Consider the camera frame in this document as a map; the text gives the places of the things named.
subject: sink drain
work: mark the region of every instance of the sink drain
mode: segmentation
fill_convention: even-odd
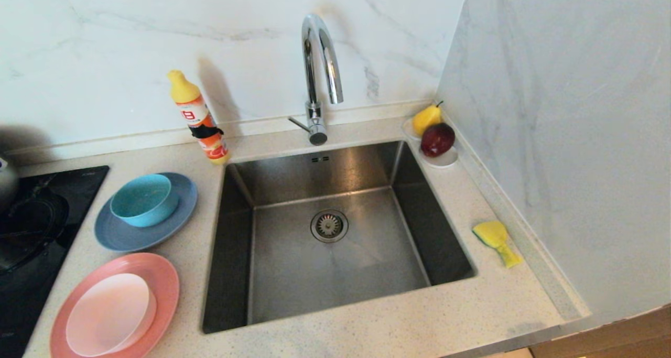
[[[347,233],[347,218],[338,210],[324,210],[312,218],[310,230],[317,240],[335,243]]]

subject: red apple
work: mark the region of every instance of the red apple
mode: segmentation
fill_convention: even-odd
[[[427,157],[438,157],[454,145],[454,130],[445,122],[429,126],[421,136],[421,152]]]

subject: pear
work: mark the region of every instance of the pear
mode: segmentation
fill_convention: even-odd
[[[436,105],[430,105],[426,109],[415,114],[413,117],[413,129],[415,134],[422,136],[424,131],[426,131],[429,126],[433,126],[441,122],[440,105],[442,103],[443,102],[439,102]]]

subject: pot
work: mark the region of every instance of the pot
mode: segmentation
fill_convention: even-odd
[[[9,160],[0,154],[0,213],[14,200],[19,189],[19,174]]]

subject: faucet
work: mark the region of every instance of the faucet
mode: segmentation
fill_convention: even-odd
[[[292,117],[288,119],[310,134],[310,143],[315,146],[323,145],[326,140],[326,126],[321,116],[321,102],[317,100],[317,89],[315,86],[314,57],[312,56],[312,41],[319,43],[321,61],[324,65],[324,73],[329,81],[329,95],[331,103],[342,103],[342,85],[340,84],[340,70],[336,52],[333,50],[331,35],[321,17],[315,14],[305,16],[302,21],[302,58],[305,62],[305,81],[307,83],[308,101],[305,102],[305,114],[307,115],[307,126]]]

